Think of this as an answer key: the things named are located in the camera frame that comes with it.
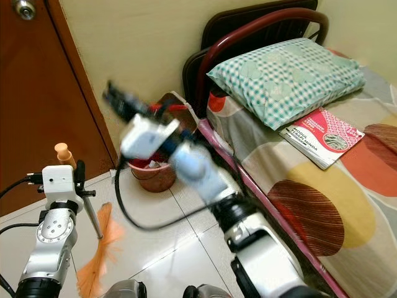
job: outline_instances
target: patterned bed sheet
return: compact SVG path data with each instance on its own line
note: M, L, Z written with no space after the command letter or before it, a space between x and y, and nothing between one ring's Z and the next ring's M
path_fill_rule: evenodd
M365 132L326 171L229 96L207 118L289 225L351 297L397 297L397 89L366 85L325 106Z

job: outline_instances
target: pillow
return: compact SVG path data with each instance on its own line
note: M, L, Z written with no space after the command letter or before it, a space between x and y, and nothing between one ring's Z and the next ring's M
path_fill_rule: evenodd
M307 38L242 54L207 75L273 130L365 84L356 61Z

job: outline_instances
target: white tile floor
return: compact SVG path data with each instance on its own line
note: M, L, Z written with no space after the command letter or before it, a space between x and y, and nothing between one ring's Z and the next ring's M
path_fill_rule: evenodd
M86 183L87 190L95 189L92 205L98 210L105 202L114 205L114 219L125 227L126 235L117 243L117 263L107 263L108 272L102 283L108 289L122 279L143 281L148 297L182 297L188 285L213 284L233 297L242 297L230 268L233 255L223 234L209 211L202 212L179 224L157 232L142 232L123 218L115 200L110 175L105 173ZM147 225L159 224L180 217L203 203L198 195L181 182L170 190L153 194L140 187L125 170L120 175L120 190L129 213ZM35 222L45 201L36 202L0 218L0 228L18 222ZM80 269L94 255L97 239L85 212L78 214L78 242L72 250L75 269ZM0 272L15 289L35 243L35 228L18 228L0 237ZM0 289L0 297L7 297ZM70 267L61 297L78 297L76 272Z

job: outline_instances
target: orange feather duster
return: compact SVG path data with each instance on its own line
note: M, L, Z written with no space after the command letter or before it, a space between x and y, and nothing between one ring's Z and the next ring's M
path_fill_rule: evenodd
M123 237L124 229L112 219L111 213L111 203L102 205L97 213L100 230L104 236L98 242L93 259L77 272L77 286L82 298L95 298L103 294L100 278L106 273L105 259L116 262L113 252L118 249L110 244Z

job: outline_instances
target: bed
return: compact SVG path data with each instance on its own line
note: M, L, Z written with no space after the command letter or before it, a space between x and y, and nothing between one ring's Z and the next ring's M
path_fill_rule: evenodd
M338 297L397 297L397 89L363 67L363 89L325 106L365 132L364 139L326 171L264 126L225 93L210 92L205 76L220 54L281 20L319 24L318 12L271 12L225 35L202 52L187 100L202 119L198 129L214 147L231 150L246 185ZM225 151L218 153L231 166Z

